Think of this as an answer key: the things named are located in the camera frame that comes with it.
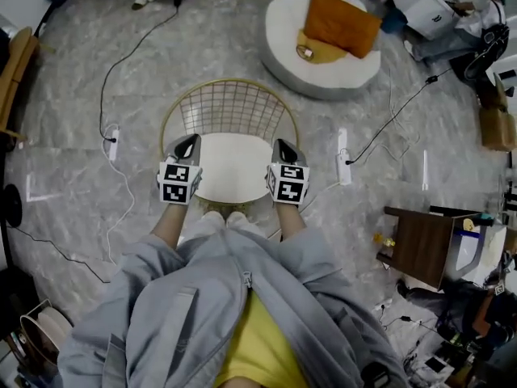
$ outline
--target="black backpack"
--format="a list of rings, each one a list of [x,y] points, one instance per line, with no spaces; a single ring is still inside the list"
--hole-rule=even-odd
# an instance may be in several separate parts
[[[510,28],[502,22],[499,5],[496,2],[492,3],[498,9],[499,23],[483,29],[481,44],[464,71],[464,77],[469,81],[475,81],[481,77],[502,56],[508,46]]]

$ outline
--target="white cushion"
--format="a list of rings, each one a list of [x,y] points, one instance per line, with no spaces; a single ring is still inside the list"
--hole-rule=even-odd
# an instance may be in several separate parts
[[[343,0],[366,11],[360,0]],[[305,26],[310,0],[273,0],[266,13],[266,38],[275,59],[289,72],[308,84],[334,89],[358,88],[376,75],[380,52],[371,51],[364,59],[347,55],[332,63],[314,65],[296,53],[298,31]]]

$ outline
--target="white ottoman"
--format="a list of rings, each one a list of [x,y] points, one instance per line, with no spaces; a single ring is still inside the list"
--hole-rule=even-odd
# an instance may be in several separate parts
[[[366,11],[360,0],[343,0]],[[296,53],[298,31],[304,28],[310,0],[273,0],[259,32],[264,65],[283,84],[316,99],[345,99],[350,91],[368,83],[379,71],[380,52],[364,59],[347,55],[332,63],[314,65]]]

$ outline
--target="gray marble floor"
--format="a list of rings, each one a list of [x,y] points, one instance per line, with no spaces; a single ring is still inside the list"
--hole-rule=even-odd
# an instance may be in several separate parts
[[[152,25],[173,12],[172,0],[131,11],[133,0],[69,0],[48,23],[32,89],[24,100],[21,130],[29,136],[10,154],[6,182],[23,197],[21,228],[53,240],[63,252],[87,261],[104,279],[116,270],[107,257],[106,232],[131,204],[123,179],[108,166],[98,133],[99,94],[110,65],[128,53]],[[291,92],[263,67],[256,30],[270,0],[184,0],[179,16],[159,28],[107,81],[103,124],[118,123],[116,165],[129,179],[136,204],[111,234],[112,256],[149,232],[158,220],[153,176],[158,167],[158,130],[167,108],[189,87],[214,78],[249,78],[277,91],[294,111],[311,167],[308,200],[337,181],[338,129],[345,127],[355,155],[370,136],[431,74],[415,64],[399,36],[381,33],[380,73],[343,102],[322,102]],[[366,0],[372,6],[373,0]],[[434,73],[445,70],[437,65]],[[394,220],[383,206],[424,210],[429,204],[483,209],[497,194],[505,155],[481,147],[475,94],[452,73],[426,88],[391,124],[368,160],[352,167],[353,184],[322,192],[304,211],[332,243],[343,270],[364,303],[373,308],[393,298],[388,323],[401,313],[431,316],[394,296],[399,273],[376,261],[376,232],[390,235]],[[422,190],[422,157],[428,153],[429,190]],[[202,212],[189,210],[187,224]],[[269,234],[278,221],[269,199],[250,209],[250,218]],[[16,262],[36,280],[41,297],[76,321],[105,290],[81,265],[65,261],[51,245],[9,231]],[[389,328],[403,356],[423,329],[401,321]]]

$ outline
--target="jacket sleeve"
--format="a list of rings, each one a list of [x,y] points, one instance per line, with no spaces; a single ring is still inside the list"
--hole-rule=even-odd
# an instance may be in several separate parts
[[[103,300],[74,327],[60,351],[57,367],[63,385],[100,387],[110,339],[124,348],[132,308],[142,289],[183,266],[182,258],[154,235],[130,245]]]
[[[401,361],[384,329],[354,295],[320,230],[306,228],[282,242],[278,259],[321,303],[351,342],[360,335],[360,344],[369,350],[370,361],[388,368],[392,386],[408,386]],[[364,349],[356,346],[354,351],[359,356]]]

